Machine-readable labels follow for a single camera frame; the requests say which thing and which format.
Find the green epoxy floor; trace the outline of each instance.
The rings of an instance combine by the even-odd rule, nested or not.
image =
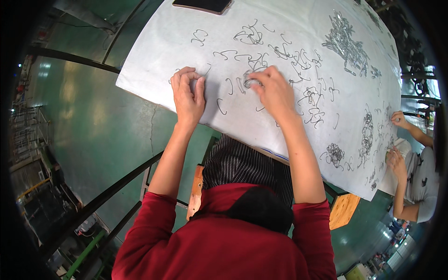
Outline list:
[[[83,2],[99,16],[115,23],[123,21],[138,0]],[[107,60],[108,65],[123,64],[161,0],[148,2],[124,27]],[[86,25],[67,14],[59,21]],[[110,36],[95,28],[56,24],[47,47],[101,61],[109,41]],[[42,57],[33,67],[32,103],[43,105],[52,121],[51,149],[67,185],[83,203],[165,148],[176,114],[116,87],[117,74]],[[194,169],[202,161],[212,135],[218,134],[203,125],[198,125],[193,134],[181,179],[180,200],[189,200]],[[138,201],[142,178],[143,174],[97,211],[109,228],[114,228]],[[381,191],[372,202],[362,199],[350,223],[331,232],[338,274],[387,248],[389,239],[383,232],[390,235],[387,226],[392,219],[386,208],[391,201],[391,196]],[[186,222],[186,210],[176,207],[176,212],[174,231]],[[120,240],[124,240],[132,221],[118,234]]]

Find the pile of silver metal parts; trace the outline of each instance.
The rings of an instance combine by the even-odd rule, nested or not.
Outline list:
[[[370,73],[373,74],[372,79],[381,77],[381,71],[379,71],[378,68],[373,67],[372,65],[370,65],[370,68],[373,69],[373,71],[372,70],[370,71]]]
[[[352,33],[355,32],[353,26],[349,24],[349,21],[345,17],[342,17],[340,12],[334,11],[334,13],[334,17],[329,16],[333,28],[330,29],[330,34],[325,35],[327,39],[325,40],[325,43],[322,43],[322,46],[333,50],[344,59],[345,71],[356,76],[355,72],[347,69],[348,62],[350,66],[360,70],[360,77],[363,75],[364,77],[367,77],[367,69],[369,68],[367,60],[370,58],[362,49],[362,42],[353,41]]]

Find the white table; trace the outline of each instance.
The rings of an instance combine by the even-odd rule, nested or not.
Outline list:
[[[400,67],[393,38],[367,3],[236,0],[217,16],[171,2],[163,2],[142,30],[117,86],[175,112],[169,78],[178,68],[196,67],[206,75],[207,104],[200,123],[287,160],[279,127],[243,85],[248,70],[276,65],[293,85],[296,109],[303,114],[323,178],[373,198],[386,169],[386,148],[396,138],[389,118],[400,108]],[[352,39],[363,42],[367,77],[344,71],[344,60],[321,45],[332,28],[334,10],[353,25]],[[368,12],[378,18],[378,26]],[[382,76],[372,79],[371,66]],[[366,114],[373,128],[366,124]],[[362,140],[369,135],[371,147],[363,149]]]

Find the floor crack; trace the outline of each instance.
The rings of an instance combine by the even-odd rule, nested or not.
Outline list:
[[[151,136],[149,137],[149,141],[150,141],[150,144],[151,144],[151,155],[152,156],[154,156],[154,146],[152,145],[152,131],[153,131],[153,123],[152,123],[152,120],[154,119],[154,116],[155,116],[155,110],[157,109],[157,105],[154,107],[154,114],[152,114],[152,117],[151,117]]]

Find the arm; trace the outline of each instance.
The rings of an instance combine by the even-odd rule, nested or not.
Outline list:
[[[177,124],[149,184],[148,191],[176,199],[188,142],[204,112],[205,78],[184,67],[171,77]],[[190,91],[190,80],[198,79],[195,94]]]
[[[401,128],[404,128],[405,130],[409,131],[409,133],[412,135],[412,137],[419,141],[423,146],[425,147],[431,147],[432,148],[432,138],[428,135],[424,134],[421,129],[419,129],[417,126],[409,123],[403,114],[402,111],[397,111],[392,114],[392,123],[394,125],[397,125]]]
[[[319,165],[306,136],[302,118],[294,108],[293,89],[274,66],[263,72],[252,73],[249,77],[264,85],[263,88],[253,84],[252,88],[279,124],[285,138],[295,202],[323,202],[326,197]]]
[[[142,271],[148,269],[149,261],[145,259],[153,257],[151,249],[165,246],[163,242],[168,242],[171,237],[185,153],[205,105],[205,78],[194,70],[184,67],[171,77],[177,123],[143,198],[142,208],[118,250],[113,279],[141,278]],[[191,79],[198,79],[194,94],[190,91]]]
[[[417,222],[419,203],[404,206],[405,191],[408,181],[408,173],[406,171],[405,160],[401,156],[400,151],[394,146],[393,150],[388,153],[388,166],[392,169],[398,179],[398,186],[395,191],[393,200],[393,215],[397,219],[410,220]]]
[[[330,209],[319,165],[294,108],[294,92],[274,66],[249,76],[263,86],[252,85],[283,132],[288,147],[293,181],[293,241],[305,257],[312,279],[335,279],[336,269],[330,235]]]

